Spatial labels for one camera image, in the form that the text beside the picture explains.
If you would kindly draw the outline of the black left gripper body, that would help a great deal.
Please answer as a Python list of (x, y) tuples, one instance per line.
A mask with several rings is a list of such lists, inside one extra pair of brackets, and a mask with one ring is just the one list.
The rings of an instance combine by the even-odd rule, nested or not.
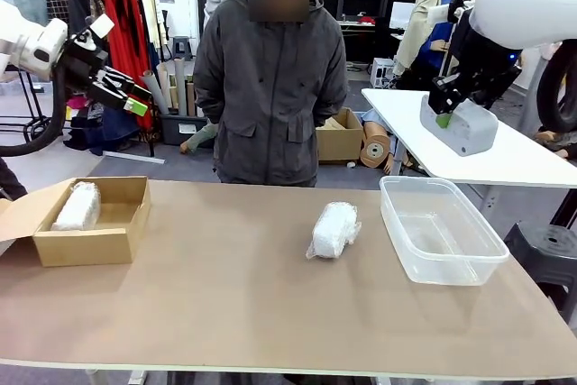
[(67, 87), (88, 87), (107, 63), (108, 53), (95, 41), (92, 32), (73, 35), (63, 46), (60, 68)]

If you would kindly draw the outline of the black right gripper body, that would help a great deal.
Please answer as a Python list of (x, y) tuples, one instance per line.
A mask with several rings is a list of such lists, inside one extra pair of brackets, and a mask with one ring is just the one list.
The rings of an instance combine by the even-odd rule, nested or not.
[(458, 61), (454, 87), (461, 96), (502, 96), (521, 72), (521, 50), (501, 47), (476, 32), (472, 10), (463, 13), (453, 32), (450, 53)]

